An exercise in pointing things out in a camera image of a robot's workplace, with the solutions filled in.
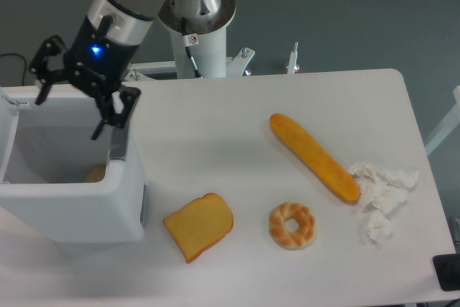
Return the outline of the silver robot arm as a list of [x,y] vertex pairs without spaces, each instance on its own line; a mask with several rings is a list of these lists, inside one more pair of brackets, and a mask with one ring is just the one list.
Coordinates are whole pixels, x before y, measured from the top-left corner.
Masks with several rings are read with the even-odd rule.
[[40,84],[44,103],[56,83],[67,81],[96,102],[105,126],[124,128],[140,90],[123,86],[122,77],[166,0],[93,0],[71,47],[54,35],[40,45],[29,70]]

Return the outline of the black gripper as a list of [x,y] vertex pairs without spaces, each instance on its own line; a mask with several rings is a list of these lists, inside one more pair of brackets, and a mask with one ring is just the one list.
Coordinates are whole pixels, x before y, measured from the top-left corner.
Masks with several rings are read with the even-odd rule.
[[[58,35],[45,39],[29,64],[30,73],[35,75],[40,92],[35,104],[43,104],[52,86],[63,81],[61,70],[50,70],[50,58],[62,55],[65,69],[69,71],[70,84],[80,89],[96,101],[101,120],[96,126],[92,140],[97,140],[105,126],[125,128],[130,121],[141,91],[135,87],[121,84],[121,75],[137,51],[136,45],[125,45],[109,38],[114,28],[114,16],[105,15],[100,24],[94,27],[85,19],[72,47],[66,52],[65,43]],[[116,94],[122,104],[116,112]]]

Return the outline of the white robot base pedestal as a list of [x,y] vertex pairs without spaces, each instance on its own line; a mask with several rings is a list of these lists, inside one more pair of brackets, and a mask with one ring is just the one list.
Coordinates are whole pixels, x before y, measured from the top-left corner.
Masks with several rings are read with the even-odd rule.
[[178,79],[249,76],[255,50],[227,55],[227,27],[235,14],[235,0],[166,0],[159,21],[169,32],[174,60],[131,64],[125,80],[168,73]]

